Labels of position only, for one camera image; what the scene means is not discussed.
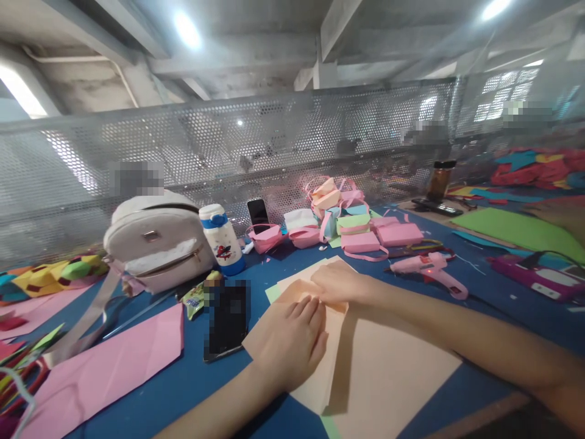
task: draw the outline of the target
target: pink device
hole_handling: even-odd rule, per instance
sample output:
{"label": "pink device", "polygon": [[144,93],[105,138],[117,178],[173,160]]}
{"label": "pink device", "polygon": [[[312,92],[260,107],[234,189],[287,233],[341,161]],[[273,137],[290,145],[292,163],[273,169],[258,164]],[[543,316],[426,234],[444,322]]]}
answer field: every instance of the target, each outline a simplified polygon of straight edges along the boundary
{"label": "pink device", "polygon": [[523,257],[508,254],[491,260],[491,263],[498,273],[554,301],[569,302],[576,296],[585,295],[585,282],[579,277],[543,266],[526,268],[519,265],[524,260]]}
{"label": "pink device", "polygon": [[457,300],[467,299],[467,288],[450,274],[443,271],[447,266],[447,260],[441,253],[429,253],[428,256],[415,256],[397,263],[393,263],[390,269],[395,273],[421,273],[425,277],[436,280],[445,285],[451,295]]}

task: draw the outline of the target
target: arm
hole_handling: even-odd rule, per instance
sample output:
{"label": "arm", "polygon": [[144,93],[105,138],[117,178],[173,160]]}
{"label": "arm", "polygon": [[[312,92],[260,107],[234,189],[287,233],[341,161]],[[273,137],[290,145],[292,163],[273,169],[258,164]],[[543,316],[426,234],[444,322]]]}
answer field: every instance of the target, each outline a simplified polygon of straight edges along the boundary
{"label": "arm", "polygon": [[490,373],[526,389],[585,437],[585,365],[568,351],[490,316],[323,266],[312,277],[324,302],[354,301],[393,312]]}
{"label": "arm", "polygon": [[156,439],[232,437],[278,395],[313,373],[327,344],[327,333],[321,331],[324,315],[318,299],[291,304],[258,358]]}

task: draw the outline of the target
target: hot glue gun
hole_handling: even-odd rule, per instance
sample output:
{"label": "hot glue gun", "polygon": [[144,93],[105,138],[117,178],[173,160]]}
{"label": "hot glue gun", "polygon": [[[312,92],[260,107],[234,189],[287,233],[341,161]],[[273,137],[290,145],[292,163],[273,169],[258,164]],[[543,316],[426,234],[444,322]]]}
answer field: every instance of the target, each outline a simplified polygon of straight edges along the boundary
{"label": "hot glue gun", "polygon": [[458,300],[465,300],[469,295],[467,288],[453,276],[445,273],[443,268],[447,266],[445,256],[441,253],[429,253],[428,256],[415,256],[408,258],[390,266],[394,273],[421,273],[425,282],[436,280],[445,285],[451,292],[451,295]]}

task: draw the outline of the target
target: table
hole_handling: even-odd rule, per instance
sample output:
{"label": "table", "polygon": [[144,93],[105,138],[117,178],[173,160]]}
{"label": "table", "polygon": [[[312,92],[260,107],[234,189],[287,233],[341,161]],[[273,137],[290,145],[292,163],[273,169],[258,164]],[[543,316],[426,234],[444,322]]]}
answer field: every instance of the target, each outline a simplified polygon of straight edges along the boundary
{"label": "table", "polygon": [[[376,209],[381,214],[385,210],[386,208]],[[400,217],[403,211],[397,210],[391,213]],[[570,313],[566,309],[567,305],[551,302],[493,272],[485,258],[497,255],[496,250],[479,249],[453,235],[448,227],[417,215],[410,214],[409,217],[410,221],[417,223],[421,230],[430,232],[431,238],[443,241],[462,258],[478,264],[479,269],[488,275],[483,276],[460,259],[449,263],[447,271],[466,285],[471,294],[507,315],[513,316],[540,335],[578,354],[585,355],[585,339],[575,336],[575,334],[583,333],[585,329],[583,314]],[[342,254],[341,249],[328,248],[326,251],[319,251],[317,246],[298,250],[287,242],[275,254],[269,255],[270,262],[266,262],[266,255],[248,255],[246,257],[248,268],[234,277],[251,282],[250,325],[253,326],[254,322],[258,321],[269,305],[264,293],[265,289],[284,277],[334,255],[340,255],[357,271],[382,279],[389,284],[512,321],[506,314],[484,303],[473,300],[461,303],[433,284],[425,285],[423,282],[384,273],[384,268],[388,266],[387,262],[370,263],[347,258]],[[93,286],[38,330],[21,337],[20,340],[33,340],[42,333],[54,329],[63,321],[66,321],[66,329],[70,329],[87,309],[98,288],[98,285]],[[155,300],[157,298],[149,294],[128,299],[126,306],[119,314],[119,322],[125,322]],[[133,324],[150,318],[175,303],[174,298],[168,298]],[[181,358],[140,388],[98,413],[68,437],[150,438],[236,376],[251,361],[245,351],[210,365],[203,362],[204,331],[207,325],[206,315],[192,322],[186,321],[185,349]],[[506,411],[520,407],[526,399],[514,386],[464,362],[409,423],[399,438],[418,439],[431,435],[433,437],[461,435],[489,422],[490,416],[493,417],[494,413],[491,409],[496,405],[500,409],[498,416],[501,416]],[[326,439],[327,434],[318,416],[293,398],[283,395],[245,427],[238,437]]]}

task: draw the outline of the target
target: hand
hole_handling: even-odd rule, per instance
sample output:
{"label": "hand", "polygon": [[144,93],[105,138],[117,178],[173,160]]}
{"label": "hand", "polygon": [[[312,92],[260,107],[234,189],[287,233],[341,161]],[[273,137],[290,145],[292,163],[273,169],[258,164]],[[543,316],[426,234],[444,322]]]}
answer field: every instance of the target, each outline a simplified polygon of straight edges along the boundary
{"label": "hand", "polygon": [[319,267],[311,280],[323,288],[319,298],[326,304],[334,304],[359,302],[366,291],[368,277],[347,268],[337,268],[333,263]]}
{"label": "hand", "polygon": [[266,345],[253,361],[280,393],[293,391],[311,376],[325,355],[325,305],[305,297],[291,304],[275,324]]}

